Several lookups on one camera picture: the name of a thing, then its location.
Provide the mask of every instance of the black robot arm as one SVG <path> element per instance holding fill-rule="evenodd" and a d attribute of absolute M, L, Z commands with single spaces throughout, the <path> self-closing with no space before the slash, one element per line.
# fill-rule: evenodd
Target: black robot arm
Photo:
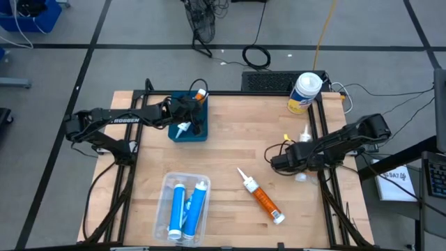
<path fill-rule="evenodd" d="M 383 116 L 363 116 L 356 123 L 345 125 L 312 142 L 297 142 L 271 159 L 272 168 L 283 172 L 318 171 L 341 164 L 349 151 L 363 144 L 377 144 L 389 139 L 391 133 Z"/>
<path fill-rule="evenodd" d="M 73 143 L 89 142 L 91 148 L 110 151 L 117 165 L 132 165 L 134 154 L 129 142 L 115 140 L 100 129 L 108 124 L 143 123 L 145 126 L 163 129 L 172 123 L 194 121 L 195 132 L 201 132 L 201 124 L 193 119 L 201 111 L 200 100 L 189 96 L 181 98 L 166 97 L 162 102 L 146 105 L 141 109 L 102 109 L 82 110 L 66 115 L 63 119 L 66 139 Z"/>

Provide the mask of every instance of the wooden tabletop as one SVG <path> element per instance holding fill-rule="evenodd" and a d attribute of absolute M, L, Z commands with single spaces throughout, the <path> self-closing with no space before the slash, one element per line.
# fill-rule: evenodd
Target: wooden tabletop
<path fill-rule="evenodd" d="M 131 97 L 131 91 L 115 92 L 111 108 L 128 108 Z M 149 96 L 148 103 L 160 102 L 164 97 Z M 307 113 L 295 115 L 288 111 L 287 100 L 279 96 L 209 96 L 206 142 L 178 144 L 167 137 L 167 128 L 144 128 L 124 244 L 166 245 L 152 237 L 162 180 L 168 172 L 186 172 L 206 175 L 212 182 L 202 246 L 272 248 L 283 242 L 287 248 L 329 247 L 319 185 L 297 182 L 293 176 L 280 176 L 263 158 L 268 146 L 283 142 L 284 134 L 297 141 L 305 124 L 309 123 Z M 323 93 L 323 104 L 330 132 L 345 125 L 338 93 Z M 122 139 L 125 125 L 108 125 L 105 133 Z M 271 158 L 278 152 L 278 148 L 271 149 L 267 156 Z M 94 177 L 111 162 L 110 154 L 100 156 Z M 347 157 L 344 165 L 356 169 L 352 157 Z M 261 210 L 243 186 L 236 167 L 253 176 L 282 210 L 286 216 L 283 223 L 275 225 Z M 115 167 L 107 172 L 93 189 L 87 215 L 88 234 L 109 210 L 116 170 Z M 357 174 L 338 168 L 337 175 L 344 210 L 348 202 L 352 222 L 365 239 L 373 243 Z M 120 217 L 118 213 L 112 240 L 116 240 Z M 333 220 L 337 242 L 341 243 L 335 216 Z"/>

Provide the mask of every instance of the box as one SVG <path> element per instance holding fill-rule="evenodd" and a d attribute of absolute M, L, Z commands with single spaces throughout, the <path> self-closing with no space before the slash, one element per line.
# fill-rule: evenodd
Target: box
<path fill-rule="evenodd" d="M 170 223 L 170 215 L 172 210 L 172 199 L 174 198 L 174 187 L 176 184 L 182 183 L 186 188 L 186 199 L 194 192 L 195 184 L 204 182 L 208 186 L 206 198 L 201 209 L 200 220 L 197 225 L 195 237 L 192 240 L 180 238 L 179 240 L 169 240 L 168 227 Z M 179 172 L 169 172 L 164 176 L 161 187 L 161 195 L 156 210 L 156 220 L 153 224 L 152 235 L 157 241 L 179 245 L 183 247 L 199 247 L 204 240 L 206 230 L 206 218 L 208 217 L 210 198 L 210 179 L 200 174 L 186 174 Z"/>
<path fill-rule="evenodd" d="M 190 96 L 195 97 L 198 91 L 191 91 Z M 175 91 L 172 93 L 172 98 L 180 98 L 184 95 L 187 95 L 187 91 Z M 208 138 L 208 99 L 209 95 L 203 103 L 203 109 L 198 114 L 197 119 L 203 121 L 203 132 L 200 135 L 194 135 L 193 127 L 194 125 L 190 125 L 189 129 L 185 132 L 182 132 L 180 137 L 176 139 L 176 133 L 178 132 L 178 124 L 169 125 L 169 133 L 167 134 L 170 139 L 174 142 L 204 142 Z"/>
<path fill-rule="evenodd" d="M 23 32 L 44 32 L 49 33 L 54 28 L 62 8 L 56 0 L 35 0 L 45 2 L 47 10 L 37 17 L 21 17 L 17 14 L 17 22 Z M 13 16 L 0 16 L 0 26 L 7 31 L 19 31 Z"/>

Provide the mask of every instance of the blue container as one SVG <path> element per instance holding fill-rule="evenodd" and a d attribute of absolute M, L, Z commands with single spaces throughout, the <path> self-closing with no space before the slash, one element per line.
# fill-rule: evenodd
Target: blue container
<path fill-rule="evenodd" d="M 195 97 L 198 91 L 191 91 L 190 96 Z M 176 91 L 172 93 L 173 98 L 180 98 L 187 95 L 187 91 Z M 208 138 L 208 99 L 209 96 L 203 103 L 203 109 L 198 114 L 197 119 L 203 121 L 203 132 L 200 135 L 194 135 L 194 125 L 190 125 L 189 129 L 185 132 L 182 132 L 180 137 L 176 139 L 176 133 L 178 132 L 178 124 L 169 125 L 169 138 L 174 142 L 203 142 Z"/>
<path fill-rule="evenodd" d="M 194 193 L 192 194 L 192 203 L 190 204 L 189 213 L 187 213 L 187 219 L 183 227 L 183 237 L 187 240 L 192 240 L 195 237 L 195 231 L 200 220 L 201 209 L 203 208 L 207 189 L 208 187 L 204 181 L 195 185 Z"/>
<path fill-rule="evenodd" d="M 37 17 L 21 17 L 17 13 L 17 21 L 23 32 L 45 32 L 49 33 L 54 28 L 62 8 L 56 0 L 35 0 L 35 2 L 45 2 L 47 10 Z M 0 16 L 0 26 L 7 31 L 19 31 L 15 18 L 11 16 Z"/>
<path fill-rule="evenodd" d="M 183 184 L 175 185 L 174 198 L 172 200 L 172 211 L 169 224 L 169 239 L 181 238 L 181 227 L 183 226 L 183 209 L 186 189 Z"/>
<path fill-rule="evenodd" d="M 0 14 L 1 15 L 12 15 L 13 14 L 9 0 L 0 0 Z"/>

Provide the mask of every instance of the blue bin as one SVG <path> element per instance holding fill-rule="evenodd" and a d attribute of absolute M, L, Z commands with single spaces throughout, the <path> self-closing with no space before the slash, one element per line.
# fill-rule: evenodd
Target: blue bin
<path fill-rule="evenodd" d="M 54 28 L 62 8 L 56 0 L 35 0 L 36 2 L 45 2 L 47 10 L 37 17 L 21 17 L 17 14 L 17 21 L 23 32 L 41 32 L 49 33 Z M 19 31 L 13 16 L 0 16 L 0 26 L 7 31 Z"/>
<path fill-rule="evenodd" d="M 190 95 L 192 97 L 195 97 L 198 91 L 191 91 Z M 179 98 L 182 96 L 187 95 L 187 91 L 175 91 L 172 93 L 173 98 Z M 172 124 L 169 125 L 169 133 L 168 136 L 170 139 L 172 139 L 174 142 L 203 142 L 206 141 L 208 138 L 208 98 L 203 103 L 203 109 L 198 114 L 197 119 L 203 121 L 203 133 L 200 135 L 194 135 L 193 133 L 193 127 L 194 125 L 190 125 L 189 129 L 185 132 L 182 132 L 180 137 L 176 139 L 176 133 L 178 132 L 178 124 Z"/>

